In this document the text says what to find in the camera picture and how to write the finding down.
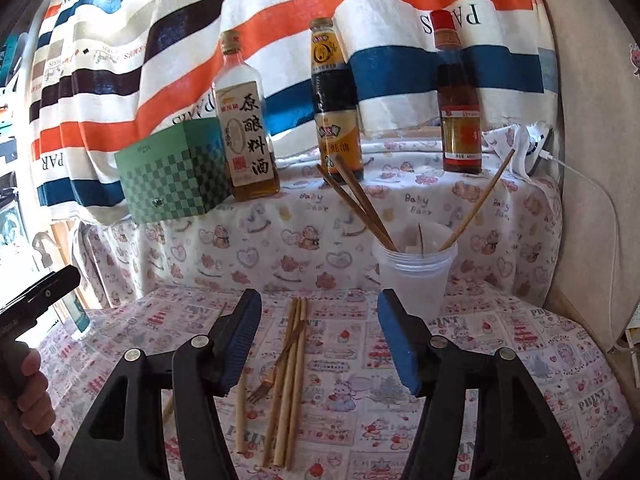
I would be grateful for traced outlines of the person's left hand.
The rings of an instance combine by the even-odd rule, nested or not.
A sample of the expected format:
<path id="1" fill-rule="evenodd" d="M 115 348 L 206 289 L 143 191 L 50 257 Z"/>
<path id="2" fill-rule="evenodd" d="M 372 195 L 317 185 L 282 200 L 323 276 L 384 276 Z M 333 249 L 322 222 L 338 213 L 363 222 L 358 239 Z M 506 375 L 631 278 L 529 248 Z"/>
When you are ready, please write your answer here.
<path id="1" fill-rule="evenodd" d="M 33 434 L 45 434 L 55 422 L 55 412 L 48 393 L 48 380 L 40 370 L 41 358 L 35 349 L 30 349 L 22 363 L 26 378 L 25 389 L 17 398 L 21 412 L 21 424 Z"/>

